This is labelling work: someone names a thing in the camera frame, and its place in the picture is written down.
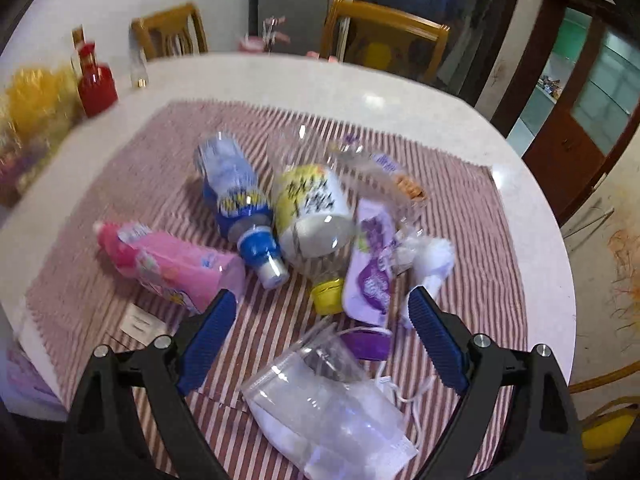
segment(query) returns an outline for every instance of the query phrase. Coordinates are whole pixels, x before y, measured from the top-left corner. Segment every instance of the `white bottle cap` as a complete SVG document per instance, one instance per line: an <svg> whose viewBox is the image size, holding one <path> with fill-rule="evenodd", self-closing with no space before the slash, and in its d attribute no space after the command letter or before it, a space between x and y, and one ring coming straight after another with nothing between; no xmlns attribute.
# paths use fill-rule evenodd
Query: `white bottle cap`
<svg viewBox="0 0 640 480"><path fill-rule="evenodd" d="M266 289L277 288L289 279L289 271L279 258L269 257L255 272L262 286Z"/></svg>

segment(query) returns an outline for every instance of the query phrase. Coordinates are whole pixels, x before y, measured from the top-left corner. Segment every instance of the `striped tablecloth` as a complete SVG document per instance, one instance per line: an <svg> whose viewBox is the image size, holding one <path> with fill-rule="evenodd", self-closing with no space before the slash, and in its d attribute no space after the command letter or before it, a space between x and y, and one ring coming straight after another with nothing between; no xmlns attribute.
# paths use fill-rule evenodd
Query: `striped tablecloth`
<svg viewBox="0 0 640 480"><path fill-rule="evenodd" d="M27 294L44 345L70 406L91 350L100 343L114 349L140 346L119 329L132 301L165 320L174 330L185 311L125 280L98 251L92 224L138 220L151 228L197 244L226 250L211 213L200 199L201 183L192 163L196 145L218 130L234 134L254 165L263 189L273 175L266 136L283 126L307 124L324 139L355 134L408 168L428 194L420 222L434 236L456 246L456 266L440 293L443 310L459 315L471 332L490 334L500 345L526 348L524 294L500 195L490 170L463 162L394 134L302 112L212 101L175 102L160 110L92 183L61 230L45 265ZM434 373L419 339L396 322L406 277L394 286L390 329L393 352L387 371L409 397ZM248 273L238 318L206 382L187 402L220 462L235 479L290 479L300 476L262 436L239 393L239 385L290 346L316 322L306 280L292 273L279 290L265 291ZM344 317L341 326L349 321ZM143 391L136 391L140 417L157 464L171 471ZM411 478L433 449L457 397L437 381L421 402L426 428L418 457L400 476ZM506 416L501 396L476 459L475 470L490 463ZM415 429L408 425L408 436Z"/></svg>

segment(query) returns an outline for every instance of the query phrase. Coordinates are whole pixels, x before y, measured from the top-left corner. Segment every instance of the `white round table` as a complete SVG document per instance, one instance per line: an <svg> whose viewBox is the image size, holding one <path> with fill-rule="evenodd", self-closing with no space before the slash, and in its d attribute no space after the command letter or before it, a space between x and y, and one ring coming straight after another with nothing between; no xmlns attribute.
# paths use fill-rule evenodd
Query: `white round table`
<svg viewBox="0 0 640 480"><path fill-rule="evenodd" d="M58 231L92 180L153 113L171 100L215 98L311 112L401 134L490 166L522 274L528 345L545 342L568 380L574 358L574 284L564 243L533 176L465 102L356 66L304 57L208 54L148 65L149 86L118 85L120 101L76 128L0 230L0 303L23 348L58 393L56 376L25 310Z"/></svg>

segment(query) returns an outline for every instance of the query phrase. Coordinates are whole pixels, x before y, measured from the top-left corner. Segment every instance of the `red bottle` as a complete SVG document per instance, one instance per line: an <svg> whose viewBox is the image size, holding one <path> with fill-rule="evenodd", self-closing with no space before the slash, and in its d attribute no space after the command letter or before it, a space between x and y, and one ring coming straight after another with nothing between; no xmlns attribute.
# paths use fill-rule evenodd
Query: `red bottle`
<svg viewBox="0 0 640 480"><path fill-rule="evenodd" d="M95 43L85 43L78 55L82 67L78 93L87 117L93 117L118 100L116 85L109 67L95 60Z"/></svg>

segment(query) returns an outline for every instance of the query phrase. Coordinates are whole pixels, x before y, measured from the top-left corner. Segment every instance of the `purple package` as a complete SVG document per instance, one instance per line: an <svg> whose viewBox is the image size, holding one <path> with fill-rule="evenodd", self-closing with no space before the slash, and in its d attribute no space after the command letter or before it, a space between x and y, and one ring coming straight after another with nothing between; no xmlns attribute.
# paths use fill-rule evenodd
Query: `purple package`
<svg viewBox="0 0 640 480"><path fill-rule="evenodd" d="M396 232L385 205L365 198L356 212L358 235L342 292L347 316L386 326L391 302L391 243Z"/></svg>

